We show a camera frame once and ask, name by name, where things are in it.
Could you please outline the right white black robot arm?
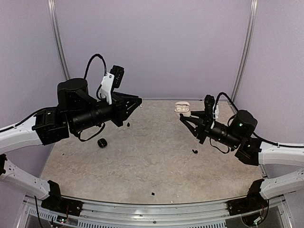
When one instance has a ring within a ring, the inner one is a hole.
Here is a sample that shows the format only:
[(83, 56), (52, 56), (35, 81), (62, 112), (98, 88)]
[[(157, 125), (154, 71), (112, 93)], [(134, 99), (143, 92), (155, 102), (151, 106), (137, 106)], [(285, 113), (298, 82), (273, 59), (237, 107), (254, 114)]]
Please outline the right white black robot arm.
[(192, 111), (188, 102), (177, 102), (175, 113), (192, 135), (203, 144), (206, 139), (227, 146), (229, 153), (246, 165), (282, 164), (299, 167), (298, 170), (272, 179), (260, 179), (252, 183), (243, 207), (253, 211), (262, 199), (303, 190), (304, 146), (303, 144), (271, 142), (255, 134), (257, 120), (246, 110), (237, 110), (227, 125), (217, 121), (218, 97), (207, 95), (203, 111)]

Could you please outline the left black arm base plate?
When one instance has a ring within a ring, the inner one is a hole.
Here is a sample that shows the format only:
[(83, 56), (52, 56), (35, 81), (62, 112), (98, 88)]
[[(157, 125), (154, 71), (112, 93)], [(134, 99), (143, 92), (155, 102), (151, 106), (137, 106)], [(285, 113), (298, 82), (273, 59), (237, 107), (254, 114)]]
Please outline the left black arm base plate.
[(83, 207), (83, 202), (62, 197), (60, 186), (51, 180), (48, 180), (48, 185), (48, 196), (46, 199), (42, 200), (42, 208), (79, 217)]

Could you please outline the white earbuds charging case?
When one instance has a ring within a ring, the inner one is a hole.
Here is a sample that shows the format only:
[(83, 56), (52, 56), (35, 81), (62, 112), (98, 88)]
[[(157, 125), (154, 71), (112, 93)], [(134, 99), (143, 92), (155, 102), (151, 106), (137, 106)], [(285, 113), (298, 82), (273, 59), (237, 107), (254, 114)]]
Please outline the white earbuds charging case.
[(180, 114), (182, 114), (185, 117), (191, 116), (191, 110), (190, 110), (190, 104), (186, 101), (179, 101), (175, 103), (175, 114), (177, 117), (180, 117)]

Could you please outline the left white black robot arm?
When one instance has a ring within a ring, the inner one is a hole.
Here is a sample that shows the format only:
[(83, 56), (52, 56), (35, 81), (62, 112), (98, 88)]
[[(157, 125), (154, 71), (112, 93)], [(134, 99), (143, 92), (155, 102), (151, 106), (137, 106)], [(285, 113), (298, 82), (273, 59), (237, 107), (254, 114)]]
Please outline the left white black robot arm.
[(57, 183), (39, 179), (14, 165), (6, 153), (29, 146), (57, 143), (82, 131), (97, 126), (103, 131), (111, 121), (121, 127), (132, 112), (142, 104), (135, 95), (115, 92), (113, 80), (103, 79), (102, 99), (97, 101), (88, 93), (83, 78), (73, 78), (57, 86), (58, 105), (42, 108), (19, 123), (0, 130), (0, 179), (25, 188), (40, 200), (47, 200), (56, 211), (66, 206)]

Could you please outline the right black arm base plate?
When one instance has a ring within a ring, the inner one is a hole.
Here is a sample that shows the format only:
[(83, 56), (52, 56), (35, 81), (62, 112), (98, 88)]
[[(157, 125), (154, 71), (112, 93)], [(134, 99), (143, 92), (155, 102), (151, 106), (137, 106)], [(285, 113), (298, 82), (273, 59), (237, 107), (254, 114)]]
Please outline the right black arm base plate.
[(254, 181), (245, 197), (232, 199), (227, 202), (230, 216), (252, 212), (269, 206), (269, 200), (264, 199), (261, 194), (261, 184), (264, 179)]

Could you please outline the black earbuds charging case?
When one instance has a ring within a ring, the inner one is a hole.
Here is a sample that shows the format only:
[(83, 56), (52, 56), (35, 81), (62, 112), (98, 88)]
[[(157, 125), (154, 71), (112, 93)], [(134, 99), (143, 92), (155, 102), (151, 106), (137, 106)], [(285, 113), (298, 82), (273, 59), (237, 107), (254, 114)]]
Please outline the black earbuds charging case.
[(99, 139), (98, 141), (97, 141), (97, 144), (98, 144), (98, 146), (100, 147), (100, 148), (106, 148), (107, 147), (107, 145), (108, 145), (108, 143), (107, 143), (107, 141), (106, 141), (106, 139), (105, 138), (101, 138), (101, 139)]

